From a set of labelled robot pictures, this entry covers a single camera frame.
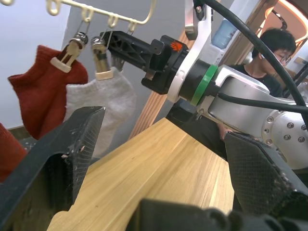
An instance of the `water bottle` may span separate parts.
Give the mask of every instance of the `water bottle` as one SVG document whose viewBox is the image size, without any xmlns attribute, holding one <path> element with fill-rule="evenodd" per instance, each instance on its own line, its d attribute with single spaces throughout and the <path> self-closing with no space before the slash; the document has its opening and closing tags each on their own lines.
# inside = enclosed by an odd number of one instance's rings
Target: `water bottle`
<svg viewBox="0 0 308 231">
<path fill-rule="evenodd" d="M 227 19 L 222 20 L 219 29 L 212 39 L 212 44 L 220 49 L 225 49 L 236 31 L 236 27 Z"/>
</svg>

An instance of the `orange light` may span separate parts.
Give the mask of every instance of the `orange light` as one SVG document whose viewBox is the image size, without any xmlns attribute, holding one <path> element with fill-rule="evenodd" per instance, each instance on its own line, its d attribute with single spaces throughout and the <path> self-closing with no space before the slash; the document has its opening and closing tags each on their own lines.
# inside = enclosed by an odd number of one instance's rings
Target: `orange light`
<svg viewBox="0 0 308 231">
<path fill-rule="evenodd" d="M 279 0 L 279 2 L 286 8 L 288 8 L 290 11 L 292 11 L 295 14 L 295 16 L 302 21 L 304 27 L 306 28 L 306 34 L 303 37 L 296 40 L 296 43 L 300 42 L 301 40 L 304 40 L 308 36 L 308 19 L 300 12 L 298 8 L 296 8 L 294 5 L 287 2 L 286 0 Z"/>
</svg>

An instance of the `hanger clip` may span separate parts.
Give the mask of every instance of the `hanger clip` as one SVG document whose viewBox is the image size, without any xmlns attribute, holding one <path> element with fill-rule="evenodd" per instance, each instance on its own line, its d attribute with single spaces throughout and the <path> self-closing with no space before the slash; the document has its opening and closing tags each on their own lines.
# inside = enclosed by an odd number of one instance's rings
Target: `hanger clip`
<svg viewBox="0 0 308 231">
<path fill-rule="evenodd" d="M 51 64 L 65 73 L 70 72 L 72 63 L 80 55 L 88 41 L 88 36 L 84 32 L 77 32 L 62 53 L 52 58 Z"/>
<path fill-rule="evenodd" d="M 110 79 L 114 76 L 107 59 L 107 48 L 100 37 L 94 37 L 91 40 L 93 59 L 96 66 L 96 79 Z"/>
</svg>

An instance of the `wooden panel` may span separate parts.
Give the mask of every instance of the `wooden panel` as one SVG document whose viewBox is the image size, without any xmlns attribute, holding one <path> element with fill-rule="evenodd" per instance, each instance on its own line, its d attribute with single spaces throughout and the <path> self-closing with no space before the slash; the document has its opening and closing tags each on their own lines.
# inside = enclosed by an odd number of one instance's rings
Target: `wooden panel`
<svg viewBox="0 0 308 231">
<path fill-rule="evenodd" d="M 162 119 L 91 166 L 48 231 L 124 231 L 144 197 L 229 212 L 233 196 L 228 163 Z"/>
<path fill-rule="evenodd" d="M 193 46 L 194 41 L 189 41 L 185 35 L 185 31 L 182 32 L 179 41 L 185 43 L 188 48 L 190 49 Z M 136 124 L 129 136 L 129 140 L 133 138 L 134 136 L 138 135 L 140 132 L 147 129 L 149 126 L 151 126 L 160 109 L 164 105 L 165 101 L 167 99 L 167 95 L 160 95 L 154 91 L 152 91 L 147 103 L 145 104 Z"/>
</svg>

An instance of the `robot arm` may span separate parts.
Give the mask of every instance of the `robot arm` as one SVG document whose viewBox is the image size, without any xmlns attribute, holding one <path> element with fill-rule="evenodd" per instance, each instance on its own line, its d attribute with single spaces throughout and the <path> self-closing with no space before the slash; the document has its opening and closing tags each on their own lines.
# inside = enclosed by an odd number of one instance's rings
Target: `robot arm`
<svg viewBox="0 0 308 231">
<path fill-rule="evenodd" d="M 115 31 L 108 47 L 113 59 L 144 70 L 141 83 L 175 103 L 179 98 L 197 106 L 200 115 L 235 131 L 249 134 L 271 146 L 291 169 L 308 167 L 308 133 L 301 114 L 231 103 L 219 93 L 242 99 L 295 104 L 270 96 L 256 79 L 228 66 L 202 60 L 211 34 L 211 9 L 199 1 L 185 1 L 185 31 L 195 39 L 193 47 L 168 36 L 147 44 L 131 35 Z M 107 41 L 110 33 L 105 33 Z"/>
</svg>

